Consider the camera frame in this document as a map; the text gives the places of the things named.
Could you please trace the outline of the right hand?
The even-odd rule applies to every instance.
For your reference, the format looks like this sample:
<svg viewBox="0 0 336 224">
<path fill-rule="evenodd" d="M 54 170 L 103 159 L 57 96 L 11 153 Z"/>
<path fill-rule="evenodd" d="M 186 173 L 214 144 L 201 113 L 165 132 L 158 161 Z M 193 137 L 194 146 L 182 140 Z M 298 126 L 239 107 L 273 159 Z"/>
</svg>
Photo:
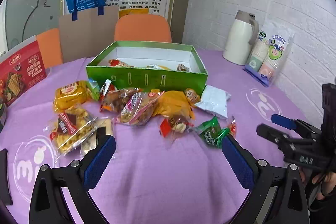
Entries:
<svg viewBox="0 0 336 224">
<path fill-rule="evenodd" d="M 327 197 L 335 188 L 335 173 L 329 172 L 328 174 L 318 174 L 312 179 L 312 184 L 317 184 L 317 191 L 314 194 L 314 199 L 323 200 Z"/>
</svg>

